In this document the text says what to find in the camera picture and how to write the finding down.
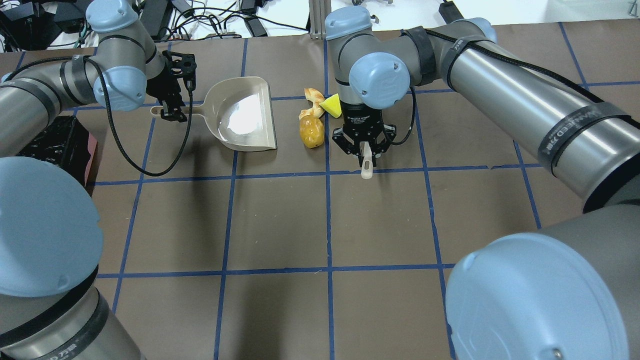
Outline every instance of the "metal post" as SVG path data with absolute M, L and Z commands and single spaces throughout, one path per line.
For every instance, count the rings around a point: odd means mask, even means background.
M 311 38 L 322 40 L 326 36 L 324 19 L 331 12 L 331 0 L 309 0 L 309 23 Z

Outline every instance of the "table surface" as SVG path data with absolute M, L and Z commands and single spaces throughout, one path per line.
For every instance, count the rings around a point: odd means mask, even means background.
M 497 26 L 517 56 L 640 117 L 637 20 Z M 397 32 L 378 33 L 382 38 Z M 417 125 L 373 179 L 332 142 L 307 149 L 303 89 L 333 94 L 308 35 L 172 42 L 194 53 L 197 101 L 223 79 L 271 89 L 276 151 L 234 152 L 194 120 L 161 178 L 118 152 L 99 106 L 73 114 L 98 139 L 90 192 L 104 230 L 96 284 L 149 359 L 450 359 L 445 284 L 465 254 L 580 214 L 581 201 L 442 81 L 418 89 Z M 91 54 L 94 49 L 81 49 Z M 0 72 L 73 50 L 0 54 Z M 125 148 L 166 167 L 184 124 L 115 113 Z M 402 133 L 410 96 L 385 110 Z M 326 115 L 327 131 L 342 119 Z

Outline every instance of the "yellow pepper toy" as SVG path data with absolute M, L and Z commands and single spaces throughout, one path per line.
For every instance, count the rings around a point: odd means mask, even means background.
M 313 149 L 324 144 L 324 124 L 313 115 L 300 119 L 300 138 L 306 147 Z

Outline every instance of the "light blue cap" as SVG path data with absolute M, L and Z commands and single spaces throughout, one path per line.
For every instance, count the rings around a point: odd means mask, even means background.
M 120 30 L 138 20 L 138 14 L 126 0 L 93 0 L 85 16 L 96 33 Z
M 142 70 L 132 66 L 112 67 L 104 72 L 104 80 L 109 91 L 111 109 L 131 111 L 144 104 L 147 77 Z M 93 83 L 93 94 L 100 105 L 106 106 L 100 77 Z
M 459 360 L 629 360 L 608 287 L 578 252 L 549 236 L 510 235 L 462 259 L 446 305 Z
M 82 185 L 44 161 L 0 158 L 0 293 L 43 297 L 85 280 L 102 254 Z
M 370 53 L 349 71 L 349 84 L 369 107 L 386 109 L 402 99 L 409 89 L 409 70 L 390 53 Z
M 333 40 L 371 28 L 371 15 L 362 6 L 339 8 L 326 16 L 324 28 L 326 39 Z
M 456 21 L 471 22 L 473 25 L 476 25 L 478 28 L 480 28 L 480 30 L 482 30 L 484 36 L 487 39 L 498 44 L 498 34 L 495 32 L 493 26 L 491 26 L 491 22 L 489 22 L 489 20 L 485 19 L 484 17 L 474 17 L 473 19 L 458 19 Z

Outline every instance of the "dustpan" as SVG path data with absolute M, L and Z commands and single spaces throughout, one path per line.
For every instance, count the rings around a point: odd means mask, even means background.
M 151 108 L 159 116 L 161 106 Z M 189 108 L 182 108 L 184 113 Z M 267 82 L 257 76 L 220 81 L 207 92 L 193 114 L 204 117 L 209 131 L 229 149 L 263 151 L 276 149 L 276 134 Z

